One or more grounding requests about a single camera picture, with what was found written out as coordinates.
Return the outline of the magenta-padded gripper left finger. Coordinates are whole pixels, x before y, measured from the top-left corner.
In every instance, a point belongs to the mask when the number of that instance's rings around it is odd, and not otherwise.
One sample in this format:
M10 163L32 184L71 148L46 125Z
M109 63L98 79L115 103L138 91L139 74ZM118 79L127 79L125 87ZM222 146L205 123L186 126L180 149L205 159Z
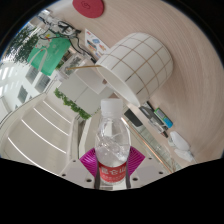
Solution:
M59 176L78 186L98 189L100 176L95 149L90 149L80 159L72 159Z

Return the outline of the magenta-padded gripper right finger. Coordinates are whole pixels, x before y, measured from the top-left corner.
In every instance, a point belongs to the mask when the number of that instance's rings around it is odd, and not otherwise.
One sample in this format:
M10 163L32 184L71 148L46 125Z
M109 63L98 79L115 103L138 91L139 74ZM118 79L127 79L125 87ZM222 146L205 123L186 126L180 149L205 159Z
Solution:
M167 175L167 171L151 155L144 156L134 147L127 160L126 185L128 189L140 188Z

